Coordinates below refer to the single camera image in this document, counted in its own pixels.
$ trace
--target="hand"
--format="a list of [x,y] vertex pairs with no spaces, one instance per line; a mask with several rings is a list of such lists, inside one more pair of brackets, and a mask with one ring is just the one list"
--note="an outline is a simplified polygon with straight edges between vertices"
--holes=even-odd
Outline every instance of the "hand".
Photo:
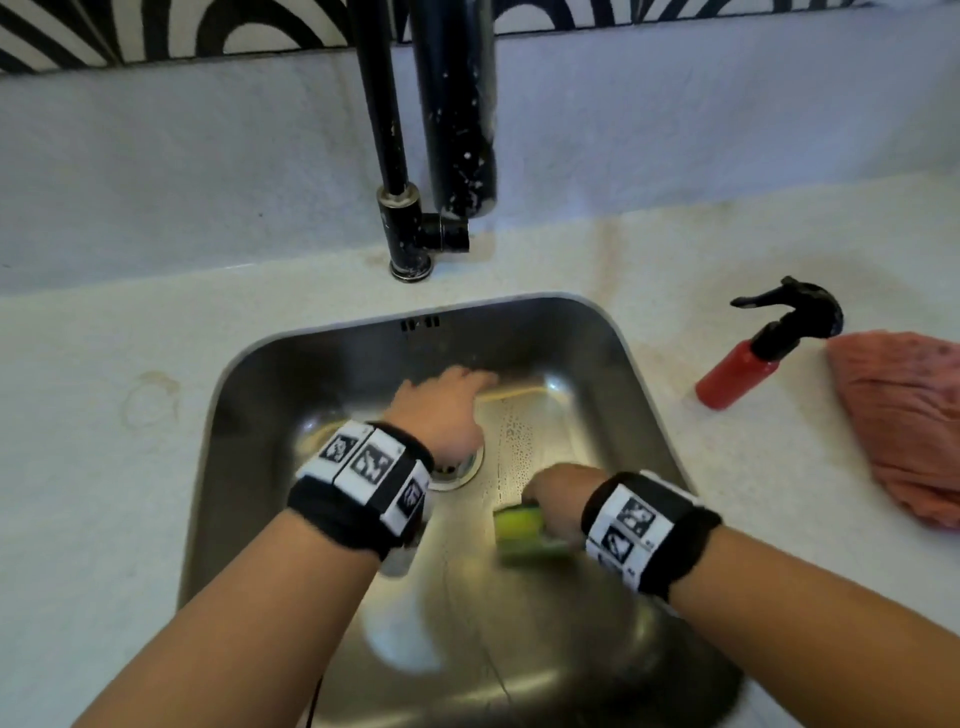
[[420,440],[438,466],[458,465],[483,445],[483,430],[473,419],[473,401],[496,382],[493,372],[458,366],[417,386],[407,379],[396,390],[383,421]]
[[571,546],[582,547],[580,530],[587,501],[610,475],[599,468],[574,463],[552,465],[533,476],[523,489],[523,501],[537,503],[547,531]]

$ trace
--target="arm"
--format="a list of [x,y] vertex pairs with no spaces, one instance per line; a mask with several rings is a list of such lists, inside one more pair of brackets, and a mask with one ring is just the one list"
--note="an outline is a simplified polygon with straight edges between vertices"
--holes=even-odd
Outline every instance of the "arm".
[[[496,382],[451,367],[404,382],[384,422],[441,464],[483,444],[473,402]],[[195,596],[86,709],[75,728],[289,728],[380,566],[287,509]]]
[[[524,496],[551,530],[581,545],[584,507],[607,477],[554,466]],[[804,725],[960,725],[960,638],[835,574],[720,526],[669,595]]]

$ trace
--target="red bottle body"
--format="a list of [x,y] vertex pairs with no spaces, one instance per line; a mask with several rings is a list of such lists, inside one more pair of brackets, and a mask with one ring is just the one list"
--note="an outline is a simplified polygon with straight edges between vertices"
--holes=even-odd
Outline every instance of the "red bottle body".
[[693,388],[697,399],[710,409],[727,409],[775,372],[778,361],[764,361],[750,351],[750,340],[741,341]]

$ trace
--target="forearm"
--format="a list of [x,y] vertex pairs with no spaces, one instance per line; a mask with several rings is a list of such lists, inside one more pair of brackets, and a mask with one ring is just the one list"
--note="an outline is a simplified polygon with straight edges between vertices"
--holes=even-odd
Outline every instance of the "forearm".
[[379,566],[280,513],[127,665],[76,728],[294,725]]
[[806,726],[960,725],[960,638],[719,527],[671,605]]

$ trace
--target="black and white tile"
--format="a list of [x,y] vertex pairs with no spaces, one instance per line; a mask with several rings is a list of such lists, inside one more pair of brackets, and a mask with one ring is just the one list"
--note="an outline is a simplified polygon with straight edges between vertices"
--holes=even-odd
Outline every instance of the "black and white tile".
[[[0,73],[350,45],[346,0],[0,0]],[[720,15],[817,11],[868,0],[493,0],[499,35]],[[410,39],[407,0],[392,0]]]

